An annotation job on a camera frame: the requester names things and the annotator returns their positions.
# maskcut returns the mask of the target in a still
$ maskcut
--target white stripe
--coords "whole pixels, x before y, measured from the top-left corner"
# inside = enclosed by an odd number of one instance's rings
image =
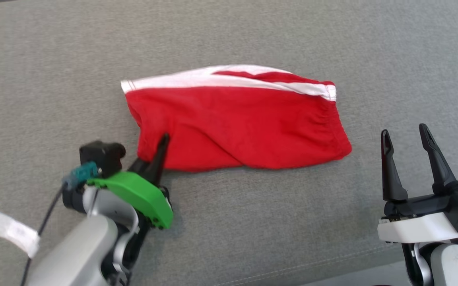
[[[273,68],[248,65],[216,66],[202,69],[190,70],[170,75],[147,77],[137,80],[122,80],[121,88],[126,94],[129,91],[139,89],[160,89],[160,88],[188,88],[188,87],[254,87],[260,89],[276,89],[295,92],[311,96],[321,96],[326,100],[336,101],[336,87],[334,85],[323,85],[321,83],[269,83],[266,81],[213,74],[217,71],[245,71],[248,73],[280,71]]]

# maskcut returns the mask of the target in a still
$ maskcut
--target folded red garment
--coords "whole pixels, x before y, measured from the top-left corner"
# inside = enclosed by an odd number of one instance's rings
[[[138,156],[149,161],[164,133],[167,169],[295,168],[351,152],[330,81],[287,71],[227,65],[123,80],[140,127]]]

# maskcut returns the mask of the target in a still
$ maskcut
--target white plastic part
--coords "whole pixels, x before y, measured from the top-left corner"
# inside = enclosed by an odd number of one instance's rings
[[[458,286],[458,245],[443,244],[431,254],[431,270],[436,286]]]
[[[380,220],[379,239],[389,242],[434,242],[458,238],[458,232],[444,213],[390,222]]]
[[[40,237],[33,228],[0,213],[0,237],[12,242],[33,258],[38,252]]]

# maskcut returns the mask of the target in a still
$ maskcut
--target green plastic part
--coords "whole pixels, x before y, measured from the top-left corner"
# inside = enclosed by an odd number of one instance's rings
[[[88,185],[111,190],[122,200],[151,219],[157,228],[169,228],[173,221],[173,210],[162,191],[134,172],[118,172],[107,178],[93,178]]]

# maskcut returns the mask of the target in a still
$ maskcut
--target red fabric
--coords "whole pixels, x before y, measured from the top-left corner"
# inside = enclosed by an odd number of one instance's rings
[[[297,83],[292,76],[285,74],[282,82]],[[267,78],[277,79],[276,75]],[[141,130],[141,159],[149,161],[162,134],[170,134],[167,169],[295,168],[339,160],[351,152],[336,102],[321,96],[258,87],[199,86],[137,88],[126,92],[126,98]]]

